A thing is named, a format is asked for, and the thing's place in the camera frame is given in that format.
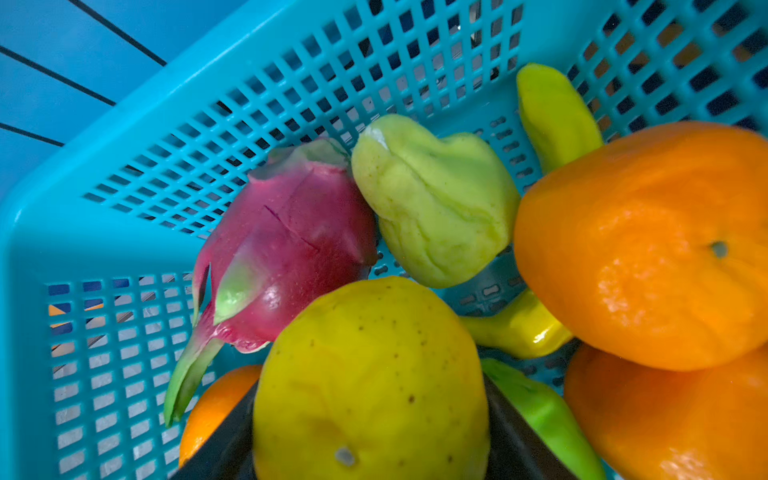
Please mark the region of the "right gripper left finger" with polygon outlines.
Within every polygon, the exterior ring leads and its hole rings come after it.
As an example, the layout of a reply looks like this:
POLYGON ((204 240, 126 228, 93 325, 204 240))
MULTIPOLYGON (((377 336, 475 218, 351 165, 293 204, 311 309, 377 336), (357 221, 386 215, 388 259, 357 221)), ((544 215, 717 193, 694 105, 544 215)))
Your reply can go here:
POLYGON ((227 415, 172 480, 256 480, 253 447, 253 404, 258 384, 227 415))

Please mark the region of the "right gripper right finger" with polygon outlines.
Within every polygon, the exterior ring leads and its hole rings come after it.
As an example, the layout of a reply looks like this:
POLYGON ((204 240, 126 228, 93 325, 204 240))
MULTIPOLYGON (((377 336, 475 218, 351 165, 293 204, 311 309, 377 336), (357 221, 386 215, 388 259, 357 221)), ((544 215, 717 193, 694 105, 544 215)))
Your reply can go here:
POLYGON ((576 480, 486 374, 483 380, 491 439, 485 478, 576 480))

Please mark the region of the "green round apple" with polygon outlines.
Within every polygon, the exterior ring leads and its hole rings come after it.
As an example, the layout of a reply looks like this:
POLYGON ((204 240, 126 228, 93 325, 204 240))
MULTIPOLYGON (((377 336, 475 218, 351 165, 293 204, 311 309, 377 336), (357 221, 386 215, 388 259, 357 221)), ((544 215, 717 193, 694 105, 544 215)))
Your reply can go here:
POLYGON ((601 459, 560 395, 499 360, 484 358, 481 364, 504 397, 578 479, 606 478, 601 459))

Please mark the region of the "red orange fruit piece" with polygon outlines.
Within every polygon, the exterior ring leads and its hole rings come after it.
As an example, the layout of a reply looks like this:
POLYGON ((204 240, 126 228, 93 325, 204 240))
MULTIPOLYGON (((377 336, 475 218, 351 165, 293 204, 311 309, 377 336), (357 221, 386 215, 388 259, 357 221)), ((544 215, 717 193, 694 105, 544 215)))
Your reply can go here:
POLYGON ((767 349, 711 369, 641 366, 586 344, 564 398, 594 450, 624 479, 764 479, 767 349))

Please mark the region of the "yellow lemon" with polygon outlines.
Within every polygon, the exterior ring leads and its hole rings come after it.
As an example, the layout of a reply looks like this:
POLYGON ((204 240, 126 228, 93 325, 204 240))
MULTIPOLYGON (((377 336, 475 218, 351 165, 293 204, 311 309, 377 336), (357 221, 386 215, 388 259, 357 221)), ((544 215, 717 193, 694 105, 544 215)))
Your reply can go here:
POLYGON ((401 277, 313 301, 278 336, 255 395, 260 479, 481 479, 490 446, 474 341, 401 277))

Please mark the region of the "pink dragon fruit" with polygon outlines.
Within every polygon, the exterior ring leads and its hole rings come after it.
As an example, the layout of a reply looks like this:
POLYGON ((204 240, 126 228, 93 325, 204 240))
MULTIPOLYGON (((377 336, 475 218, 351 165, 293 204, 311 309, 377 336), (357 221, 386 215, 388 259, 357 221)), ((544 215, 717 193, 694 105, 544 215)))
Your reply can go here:
POLYGON ((182 418, 224 345, 263 349, 313 300, 367 278, 377 260, 375 215, 341 144, 325 137, 271 150, 197 256, 193 332, 166 392, 166 426, 182 418))

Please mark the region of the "green pear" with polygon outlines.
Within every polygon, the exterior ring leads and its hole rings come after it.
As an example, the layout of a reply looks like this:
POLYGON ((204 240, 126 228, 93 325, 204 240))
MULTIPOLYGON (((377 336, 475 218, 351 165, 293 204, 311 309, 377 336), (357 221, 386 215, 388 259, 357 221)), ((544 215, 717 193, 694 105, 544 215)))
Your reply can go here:
POLYGON ((512 242, 521 196, 473 133, 439 138, 409 117, 384 115, 360 134, 351 165, 391 254, 424 286, 462 284, 512 242))

